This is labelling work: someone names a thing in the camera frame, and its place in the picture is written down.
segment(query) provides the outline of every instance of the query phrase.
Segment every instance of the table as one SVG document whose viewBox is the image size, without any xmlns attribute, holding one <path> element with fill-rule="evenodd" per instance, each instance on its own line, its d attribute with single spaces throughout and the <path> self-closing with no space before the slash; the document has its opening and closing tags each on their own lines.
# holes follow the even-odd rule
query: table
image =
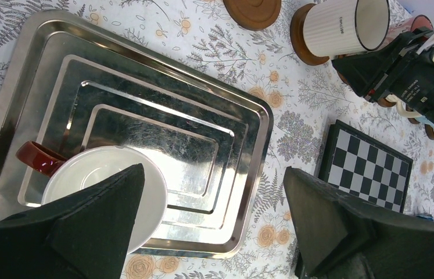
<svg viewBox="0 0 434 279">
<path fill-rule="evenodd" d="M 392 22 L 410 17 L 390 1 Z M 434 141 L 394 109 L 357 97 L 331 63 L 310 67 L 298 59 L 289 22 L 306 3 L 282 0 L 275 24 L 253 32 L 229 17 L 222 0 L 0 0 L 0 86 L 23 21 L 41 9 L 63 9 L 257 96 L 273 109 L 260 187 L 245 244 L 235 257 L 128 255 L 122 278 L 289 278 L 297 240 L 282 185 L 285 167 L 317 173 L 328 126 L 336 119 L 413 158 L 405 214 L 434 212 Z"/>
</svg>

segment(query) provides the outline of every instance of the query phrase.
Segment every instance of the cup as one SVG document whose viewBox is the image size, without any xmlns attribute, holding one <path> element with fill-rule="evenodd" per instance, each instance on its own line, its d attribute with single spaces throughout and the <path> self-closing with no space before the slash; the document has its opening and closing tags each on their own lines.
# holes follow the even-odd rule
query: cup
<svg viewBox="0 0 434 279">
<path fill-rule="evenodd" d="M 303 37 L 318 57 L 374 51 L 389 27 L 388 0 L 328 0 L 306 15 Z"/>
<path fill-rule="evenodd" d="M 159 168 L 144 154 L 123 146 L 102 146 L 87 149 L 70 159 L 37 142 L 26 142 L 16 157 L 34 170 L 50 177 L 42 204 L 46 204 L 141 163 L 145 171 L 145 187 L 131 234 L 128 253 L 141 247 L 162 222 L 167 207 L 166 181 Z"/>
<path fill-rule="evenodd" d="M 384 48 L 385 46 L 389 45 L 389 43 L 392 42 L 401 33 L 407 31 L 413 32 L 415 29 L 420 27 L 427 27 L 430 30 L 434 30 L 431 20 L 424 15 L 405 19 L 390 26 L 388 29 L 388 34 L 386 35 L 386 38 L 384 39 L 383 43 L 379 48 Z"/>
</svg>

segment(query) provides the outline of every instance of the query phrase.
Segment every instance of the metal tray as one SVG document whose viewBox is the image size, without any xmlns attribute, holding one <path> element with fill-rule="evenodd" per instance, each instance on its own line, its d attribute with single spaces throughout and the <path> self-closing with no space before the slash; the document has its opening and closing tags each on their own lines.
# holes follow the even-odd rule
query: metal tray
<svg viewBox="0 0 434 279">
<path fill-rule="evenodd" d="M 0 220 L 40 206 L 26 141 L 68 157 L 123 145 L 150 157 L 168 208 L 138 253 L 226 258 L 244 240 L 273 117 L 214 78 L 61 11 L 23 26 L 0 93 Z"/>
</svg>

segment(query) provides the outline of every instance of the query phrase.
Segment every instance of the brown round coaster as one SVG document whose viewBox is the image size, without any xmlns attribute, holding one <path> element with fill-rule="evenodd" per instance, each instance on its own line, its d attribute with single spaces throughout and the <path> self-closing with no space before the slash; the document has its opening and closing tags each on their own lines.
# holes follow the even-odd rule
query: brown round coaster
<svg viewBox="0 0 434 279">
<path fill-rule="evenodd" d="M 310 3 L 300 7 L 300 9 L 295 12 L 292 21 L 290 22 L 290 41 L 292 42 L 294 51 L 300 60 L 310 66 L 318 66 L 329 60 L 329 57 L 327 56 L 318 57 L 312 54 L 304 41 L 304 21 L 306 20 L 307 13 L 312 7 L 314 7 L 314 5 L 316 4 Z"/>
<path fill-rule="evenodd" d="M 378 100 L 378 105 L 383 107 L 383 108 L 391 108 L 392 106 L 396 105 L 396 103 L 392 103 L 392 102 L 386 100 L 385 98 L 380 98 Z"/>
<path fill-rule="evenodd" d="M 413 112 L 414 111 L 407 104 L 405 104 L 405 110 L 408 111 L 408 112 Z M 420 122 L 418 122 L 415 118 L 408 118 L 408 122 L 412 123 L 413 125 L 419 125 L 420 124 Z"/>
<path fill-rule="evenodd" d="M 224 4 L 237 24 L 258 31 L 277 20 L 282 0 L 224 0 Z"/>
<path fill-rule="evenodd" d="M 430 140 L 434 141 L 434 128 L 431 125 L 424 124 L 425 133 Z"/>
</svg>

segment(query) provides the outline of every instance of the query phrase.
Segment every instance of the ribbed white cup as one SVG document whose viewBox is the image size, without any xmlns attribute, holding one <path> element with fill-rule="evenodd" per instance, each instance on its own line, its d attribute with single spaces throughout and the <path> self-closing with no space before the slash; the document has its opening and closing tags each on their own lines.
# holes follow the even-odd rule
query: ribbed white cup
<svg viewBox="0 0 434 279">
<path fill-rule="evenodd" d="M 374 51 L 389 28 L 388 0 L 327 0 L 311 8 L 304 41 L 315 56 Z"/>
</svg>

